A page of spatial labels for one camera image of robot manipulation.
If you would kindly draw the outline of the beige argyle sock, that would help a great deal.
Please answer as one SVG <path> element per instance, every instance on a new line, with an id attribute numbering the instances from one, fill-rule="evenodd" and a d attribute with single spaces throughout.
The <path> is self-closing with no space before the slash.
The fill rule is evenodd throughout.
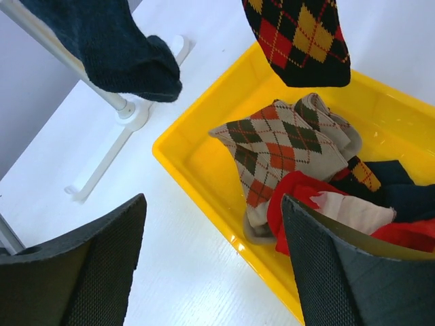
<path id="1" fill-rule="evenodd" d="M 292 105 L 293 110 L 313 129 L 326 135 L 349 161 L 362 149 L 358 131 L 343 117 L 329 109 L 317 93 L 310 93 Z"/>

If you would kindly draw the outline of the dark argyle sock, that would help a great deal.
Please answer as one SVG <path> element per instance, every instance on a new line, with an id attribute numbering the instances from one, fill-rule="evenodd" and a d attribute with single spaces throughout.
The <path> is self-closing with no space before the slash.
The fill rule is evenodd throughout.
<path id="1" fill-rule="evenodd" d="M 370 192 L 376 192 L 381 188 L 381 182 L 357 156 L 352 157 L 348 161 L 348 166 L 336 173 L 330 183 L 334 183 L 337 189 L 339 188 L 338 185 L 363 186 Z"/>
<path id="2" fill-rule="evenodd" d="M 344 87 L 350 54 L 335 1 L 243 1 L 247 21 L 272 70 L 288 87 Z"/>

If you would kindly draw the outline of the red sock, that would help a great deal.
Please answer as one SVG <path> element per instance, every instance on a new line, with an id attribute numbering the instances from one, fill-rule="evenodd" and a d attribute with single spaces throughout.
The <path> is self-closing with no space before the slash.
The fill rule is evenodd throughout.
<path id="1" fill-rule="evenodd" d="M 281 204 L 289 195 L 314 211 L 363 234 L 393 245 L 434 252 L 434 220 L 396 223 L 396 212 L 367 200 L 350 196 L 332 185 L 300 171 L 287 174 L 276 186 L 267 209 L 268 226 L 277 239 L 275 250 L 289 255 L 288 233 Z"/>

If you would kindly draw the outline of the brown argyle sock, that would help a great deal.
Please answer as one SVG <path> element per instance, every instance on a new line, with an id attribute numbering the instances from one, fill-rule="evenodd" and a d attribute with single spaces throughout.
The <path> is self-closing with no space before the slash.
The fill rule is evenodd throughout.
<path id="1" fill-rule="evenodd" d="M 243 232 L 248 241 L 276 241 L 267 222 L 273 192 L 288 173 L 300 171 L 330 180 L 347 166 L 337 146 L 308 125 L 292 105 L 275 100 L 254 114 L 209 131 L 230 152 L 236 164 L 246 209 Z"/>

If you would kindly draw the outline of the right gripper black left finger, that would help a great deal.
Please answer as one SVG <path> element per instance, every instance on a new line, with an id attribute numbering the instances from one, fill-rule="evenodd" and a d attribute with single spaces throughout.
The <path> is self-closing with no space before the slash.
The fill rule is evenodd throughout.
<path id="1" fill-rule="evenodd" d="M 147 202 L 112 212 L 15 255 L 1 256 L 2 325 L 123 325 Z"/>

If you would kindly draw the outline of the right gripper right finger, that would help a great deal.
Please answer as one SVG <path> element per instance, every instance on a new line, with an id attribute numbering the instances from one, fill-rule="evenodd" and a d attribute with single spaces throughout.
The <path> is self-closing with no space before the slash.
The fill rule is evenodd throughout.
<path id="1" fill-rule="evenodd" d="M 433 325 L 434 254 L 367 236 L 285 195 L 305 325 Z"/>

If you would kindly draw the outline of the small navy sock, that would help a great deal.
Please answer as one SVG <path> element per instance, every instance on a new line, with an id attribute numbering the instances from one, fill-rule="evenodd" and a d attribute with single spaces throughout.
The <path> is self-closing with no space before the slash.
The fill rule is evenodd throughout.
<path id="1" fill-rule="evenodd" d="M 146 37 L 131 15 L 128 1 L 23 1 L 62 45 L 84 66 L 100 89 L 129 93 L 149 101 L 172 103 L 182 90 L 180 70 L 169 46 Z"/>

